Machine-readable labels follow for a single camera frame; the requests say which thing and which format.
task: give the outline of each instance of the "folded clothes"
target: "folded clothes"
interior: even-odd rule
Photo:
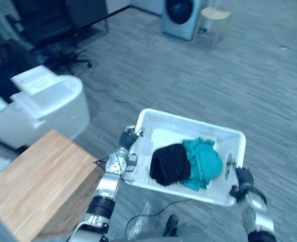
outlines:
[[[188,179],[190,171],[187,151],[182,144],[163,147],[153,153],[150,176],[161,185]]]
[[[188,160],[191,164],[191,175],[181,184],[198,191],[206,189],[210,181],[218,177],[222,169],[222,161],[218,153],[213,149],[214,141],[203,139],[184,140]]]

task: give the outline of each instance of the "white plastic basket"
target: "white plastic basket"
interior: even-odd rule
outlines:
[[[144,109],[139,114],[136,130],[140,128],[144,128],[144,136],[131,147],[131,153],[138,155],[138,162],[134,171],[128,172],[125,177],[131,180],[127,181],[128,184],[226,207],[235,203],[229,191],[233,185],[238,185],[237,176],[230,166],[226,179],[225,170],[230,154],[238,166],[243,166],[246,138],[242,132],[153,109]],[[155,150],[181,143],[183,139],[196,138],[213,140],[214,149],[222,160],[221,175],[213,179],[207,189],[194,191],[182,186],[180,182],[165,187],[150,177],[151,159]]]

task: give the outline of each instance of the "shoe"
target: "shoe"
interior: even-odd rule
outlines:
[[[163,233],[163,237],[176,237],[177,235],[177,225],[178,225],[179,219],[176,215],[171,215],[169,217],[169,220],[165,226],[165,230]]]

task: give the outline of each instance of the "gray carpet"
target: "gray carpet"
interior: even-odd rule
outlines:
[[[144,108],[240,130],[247,138],[244,164],[268,198],[278,241],[297,241],[297,0],[237,2],[214,51],[204,45],[210,34],[194,42],[165,35],[159,17],[136,9],[111,17],[109,26],[106,36],[83,43],[98,64],[92,75],[80,75],[92,119],[76,142],[105,157]],[[177,200],[124,185],[109,238],[122,237],[134,215]],[[247,240],[237,206],[195,201],[139,220],[130,229],[140,232],[130,236],[159,236],[172,213],[201,225],[214,241]]]

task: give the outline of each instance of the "wooden table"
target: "wooden table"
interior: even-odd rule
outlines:
[[[19,242],[70,232],[103,175],[95,160],[50,131],[0,173],[0,222]]]

